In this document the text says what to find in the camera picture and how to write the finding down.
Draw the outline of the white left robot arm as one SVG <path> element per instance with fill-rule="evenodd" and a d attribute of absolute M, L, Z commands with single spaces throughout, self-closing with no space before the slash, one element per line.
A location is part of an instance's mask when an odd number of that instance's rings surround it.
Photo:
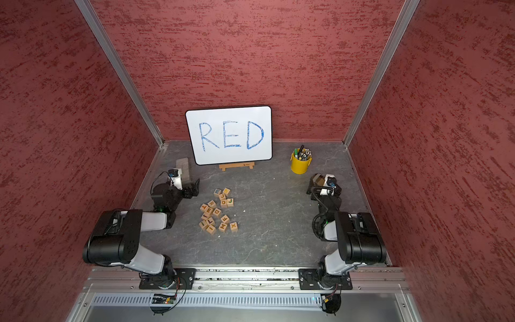
<path fill-rule="evenodd" d="M 114 209 L 105 211 L 97 221 L 83 249 L 83 261 L 102 267 L 123 267 L 140 275 L 141 289 L 169 289 L 181 282 L 169 256 L 158 254 L 140 244 L 142 232 L 173 227 L 175 210 L 183 199 L 199 194 L 200 180 L 177 188 L 172 180 L 152 185 L 152 211 Z"/>

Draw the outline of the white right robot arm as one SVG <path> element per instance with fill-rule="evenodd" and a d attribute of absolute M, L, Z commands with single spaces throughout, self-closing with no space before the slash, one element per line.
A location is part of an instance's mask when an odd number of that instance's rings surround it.
<path fill-rule="evenodd" d="M 312 231 L 321 241 L 337 243 L 337 249 L 325 255 L 315 270 L 321 289 L 335 289 L 349 272 L 363 266 L 384 264 L 387 250 L 378 226 L 370 213 L 340 210 L 342 189 L 333 175 L 314 174 L 307 194 L 316 201 L 319 213 L 312 220 Z"/>

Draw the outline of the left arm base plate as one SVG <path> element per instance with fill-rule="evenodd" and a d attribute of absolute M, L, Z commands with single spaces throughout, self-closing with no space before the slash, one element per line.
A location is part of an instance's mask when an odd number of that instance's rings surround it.
<path fill-rule="evenodd" d="M 147 275 L 141 273 L 139 289 L 141 290 L 191 290 L 197 270 L 195 268 L 175 268 L 170 274 L 159 273 Z"/>

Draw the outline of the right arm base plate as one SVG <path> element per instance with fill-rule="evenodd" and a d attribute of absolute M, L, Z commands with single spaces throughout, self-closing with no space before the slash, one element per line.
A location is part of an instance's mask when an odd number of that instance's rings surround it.
<path fill-rule="evenodd" d="M 301 268 L 298 273 L 301 290 L 348 291 L 353 288 L 349 275 L 329 275 L 314 268 Z"/>

